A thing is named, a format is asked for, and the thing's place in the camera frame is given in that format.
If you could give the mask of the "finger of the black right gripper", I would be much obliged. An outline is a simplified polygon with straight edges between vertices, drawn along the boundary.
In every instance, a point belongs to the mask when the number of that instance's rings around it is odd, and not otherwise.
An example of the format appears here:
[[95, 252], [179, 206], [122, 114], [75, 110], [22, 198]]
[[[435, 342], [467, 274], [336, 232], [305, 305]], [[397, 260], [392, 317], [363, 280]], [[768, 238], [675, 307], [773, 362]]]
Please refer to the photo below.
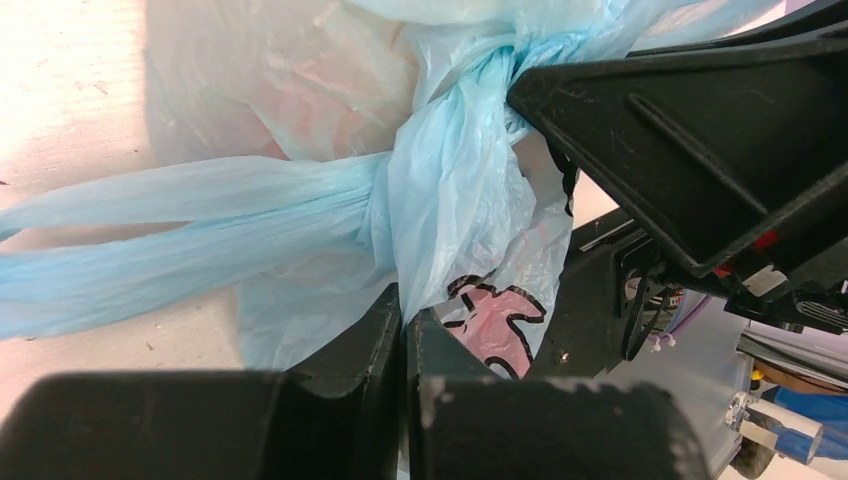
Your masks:
[[758, 45], [847, 25], [847, 0], [818, 0], [763, 26], [716, 40], [632, 51], [628, 57]]
[[847, 27], [540, 67], [509, 105], [704, 276], [775, 232], [795, 269], [847, 234]]

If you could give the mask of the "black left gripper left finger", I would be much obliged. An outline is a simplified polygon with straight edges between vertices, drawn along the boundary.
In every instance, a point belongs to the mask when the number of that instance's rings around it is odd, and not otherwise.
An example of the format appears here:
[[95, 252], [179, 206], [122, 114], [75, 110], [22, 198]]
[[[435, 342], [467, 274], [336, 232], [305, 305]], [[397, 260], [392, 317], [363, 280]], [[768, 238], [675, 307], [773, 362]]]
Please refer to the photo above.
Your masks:
[[287, 371], [71, 373], [1, 430], [5, 479], [391, 479], [400, 308], [363, 317]]

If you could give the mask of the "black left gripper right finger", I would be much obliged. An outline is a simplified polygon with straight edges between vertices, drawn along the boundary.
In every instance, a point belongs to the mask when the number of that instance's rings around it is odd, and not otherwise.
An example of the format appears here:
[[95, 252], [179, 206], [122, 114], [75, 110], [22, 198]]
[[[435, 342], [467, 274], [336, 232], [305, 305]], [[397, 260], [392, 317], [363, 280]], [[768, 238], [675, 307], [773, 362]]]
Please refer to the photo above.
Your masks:
[[707, 479], [693, 428], [648, 383], [506, 380], [428, 311], [406, 327], [415, 479]]

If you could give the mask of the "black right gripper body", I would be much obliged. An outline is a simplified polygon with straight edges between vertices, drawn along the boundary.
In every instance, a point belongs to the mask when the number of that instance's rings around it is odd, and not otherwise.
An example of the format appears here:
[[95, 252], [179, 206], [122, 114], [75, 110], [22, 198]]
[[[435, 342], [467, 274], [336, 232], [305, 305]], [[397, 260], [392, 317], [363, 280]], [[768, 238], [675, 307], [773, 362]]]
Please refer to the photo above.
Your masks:
[[847, 331], [847, 207], [804, 230], [770, 230], [713, 270], [726, 310], [790, 331]]

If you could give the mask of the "light blue printed plastic bag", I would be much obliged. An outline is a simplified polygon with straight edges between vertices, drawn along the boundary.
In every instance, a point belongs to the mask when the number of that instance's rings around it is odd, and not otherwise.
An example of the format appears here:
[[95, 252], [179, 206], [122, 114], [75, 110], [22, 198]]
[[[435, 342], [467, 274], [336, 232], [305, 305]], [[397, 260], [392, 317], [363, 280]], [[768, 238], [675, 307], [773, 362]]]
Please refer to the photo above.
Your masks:
[[161, 166], [5, 208], [1, 235], [157, 224], [5, 253], [3, 337], [96, 328], [234, 286], [241, 352], [286, 369], [391, 284], [498, 375], [549, 325], [572, 199], [520, 169], [527, 70], [723, 37], [769, 1], [155, 1]]

